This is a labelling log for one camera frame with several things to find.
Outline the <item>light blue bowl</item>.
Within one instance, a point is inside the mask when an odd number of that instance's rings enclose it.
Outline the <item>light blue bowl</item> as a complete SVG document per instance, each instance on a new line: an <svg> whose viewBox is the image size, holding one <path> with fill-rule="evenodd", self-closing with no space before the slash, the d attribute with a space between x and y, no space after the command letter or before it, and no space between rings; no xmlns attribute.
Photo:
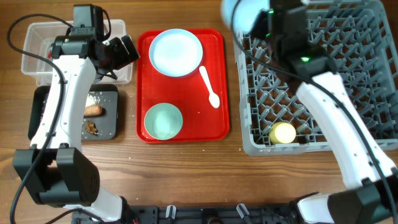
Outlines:
<svg viewBox="0 0 398 224"><path fill-rule="evenodd" d="M233 9L237 2L238 0L221 1L222 20L229 30L231 30L231 25L234 24L235 31L248 34L259 13L270 9L270 0L241 0L235 10L234 20L232 20Z"/></svg>

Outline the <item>brown food scrap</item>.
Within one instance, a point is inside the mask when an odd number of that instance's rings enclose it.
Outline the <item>brown food scrap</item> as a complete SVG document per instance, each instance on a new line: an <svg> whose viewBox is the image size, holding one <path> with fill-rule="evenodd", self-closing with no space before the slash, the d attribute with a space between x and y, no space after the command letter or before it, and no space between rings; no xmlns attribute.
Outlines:
<svg viewBox="0 0 398 224"><path fill-rule="evenodd" d="M87 121L85 124L85 129L89 134L97 135L98 130L96 128L96 125L93 121Z"/></svg>

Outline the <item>green bowl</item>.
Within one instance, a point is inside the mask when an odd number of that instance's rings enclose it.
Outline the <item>green bowl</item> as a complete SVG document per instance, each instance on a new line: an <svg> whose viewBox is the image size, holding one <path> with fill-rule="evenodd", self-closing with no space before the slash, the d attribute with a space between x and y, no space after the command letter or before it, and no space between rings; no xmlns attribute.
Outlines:
<svg viewBox="0 0 398 224"><path fill-rule="evenodd" d="M182 129L181 111L170 103L152 106L144 117L144 127L154 139L165 141L174 138Z"/></svg>

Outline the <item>yellow plastic cup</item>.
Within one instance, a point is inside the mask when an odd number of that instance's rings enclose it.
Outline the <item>yellow plastic cup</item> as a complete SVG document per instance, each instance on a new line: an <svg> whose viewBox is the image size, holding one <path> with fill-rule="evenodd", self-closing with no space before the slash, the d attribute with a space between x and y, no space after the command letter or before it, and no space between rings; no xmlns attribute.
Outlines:
<svg viewBox="0 0 398 224"><path fill-rule="evenodd" d="M277 122L271 126L269 138L273 144L288 144L292 143L296 138L296 130L286 122Z"/></svg>

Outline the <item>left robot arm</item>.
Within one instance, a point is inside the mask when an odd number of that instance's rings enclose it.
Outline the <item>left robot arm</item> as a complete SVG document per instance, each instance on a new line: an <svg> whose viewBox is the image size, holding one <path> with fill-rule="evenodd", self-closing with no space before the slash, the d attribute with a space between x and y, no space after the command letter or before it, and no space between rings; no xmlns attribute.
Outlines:
<svg viewBox="0 0 398 224"><path fill-rule="evenodd" d="M56 37L43 61L53 68L52 83L39 127L28 149L15 151L13 166L38 205L78 212L100 223L137 223L124 197L100 185L98 168L81 151L81 126L92 84L115 78L139 58L128 35L111 37L108 13L76 4L73 22Z"/></svg>

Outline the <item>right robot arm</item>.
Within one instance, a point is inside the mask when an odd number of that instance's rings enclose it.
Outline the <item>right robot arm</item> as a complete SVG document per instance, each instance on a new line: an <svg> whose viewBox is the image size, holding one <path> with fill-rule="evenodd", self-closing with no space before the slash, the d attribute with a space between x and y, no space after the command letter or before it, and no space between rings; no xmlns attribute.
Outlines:
<svg viewBox="0 0 398 224"><path fill-rule="evenodd" d="M397 167L354 108L334 60L310 43L305 1L247 1L232 6L229 28L242 12L242 32L268 40L274 71L295 90L338 162L346 190L311 194L295 208L305 223L376 223L397 218Z"/></svg>

